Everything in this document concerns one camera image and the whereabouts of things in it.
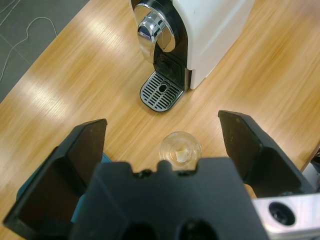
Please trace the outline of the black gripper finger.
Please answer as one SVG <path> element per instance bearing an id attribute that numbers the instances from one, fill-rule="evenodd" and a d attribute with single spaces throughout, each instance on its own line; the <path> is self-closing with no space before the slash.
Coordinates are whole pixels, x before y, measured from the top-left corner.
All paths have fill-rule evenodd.
<path id="1" fill-rule="evenodd" d="M 278 144 L 246 114 L 220 110 L 227 155 L 258 198 L 313 194 L 315 189 Z"/>
<path id="2" fill-rule="evenodd" d="M 77 125 L 49 154 L 3 224 L 16 234 L 69 234 L 73 213 L 102 160 L 106 119 Z"/>

